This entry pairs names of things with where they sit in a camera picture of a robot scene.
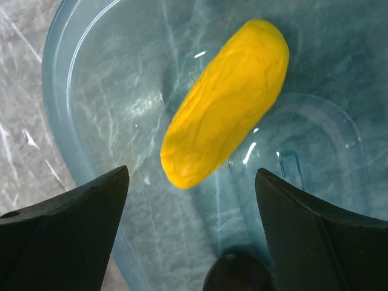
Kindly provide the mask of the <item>teal transparent food tray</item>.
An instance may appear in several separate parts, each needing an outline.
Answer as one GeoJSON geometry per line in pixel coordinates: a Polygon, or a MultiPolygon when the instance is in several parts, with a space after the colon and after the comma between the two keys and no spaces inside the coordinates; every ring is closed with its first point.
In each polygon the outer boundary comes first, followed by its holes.
{"type": "Polygon", "coordinates": [[[44,50],[43,94],[78,185],[119,166],[129,192],[113,256],[130,290],[201,290],[212,264],[242,250],[271,266],[255,193],[265,168],[340,208],[387,219],[386,1],[62,1],[44,50]],[[210,125],[222,165],[180,189],[161,146],[184,98],[246,22],[283,35],[289,65],[270,110],[246,131],[217,102],[210,125]]]}

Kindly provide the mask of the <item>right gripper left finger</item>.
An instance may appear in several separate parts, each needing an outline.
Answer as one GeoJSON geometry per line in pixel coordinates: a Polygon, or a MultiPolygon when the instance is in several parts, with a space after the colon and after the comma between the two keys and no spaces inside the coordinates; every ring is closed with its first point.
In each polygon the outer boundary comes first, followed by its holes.
{"type": "Polygon", "coordinates": [[[129,188],[126,166],[1,216],[1,290],[100,290],[129,188]]]}

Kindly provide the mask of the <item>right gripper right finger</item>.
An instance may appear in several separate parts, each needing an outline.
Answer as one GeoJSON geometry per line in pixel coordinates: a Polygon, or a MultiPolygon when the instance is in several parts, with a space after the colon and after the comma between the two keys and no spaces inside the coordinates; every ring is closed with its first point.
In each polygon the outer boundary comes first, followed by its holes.
{"type": "Polygon", "coordinates": [[[387,290],[387,221],[337,207],[264,168],[255,190],[278,290],[387,290]]]}

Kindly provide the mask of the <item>yellow corn cob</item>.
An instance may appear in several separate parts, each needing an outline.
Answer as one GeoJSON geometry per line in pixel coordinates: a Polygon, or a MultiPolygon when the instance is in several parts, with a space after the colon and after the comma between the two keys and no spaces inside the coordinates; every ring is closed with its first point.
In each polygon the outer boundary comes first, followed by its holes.
{"type": "Polygon", "coordinates": [[[184,98],[164,136],[167,179],[189,189],[211,175],[242,143],[279,96],[289,48],[269,21],[246,22],[184,98]]]}

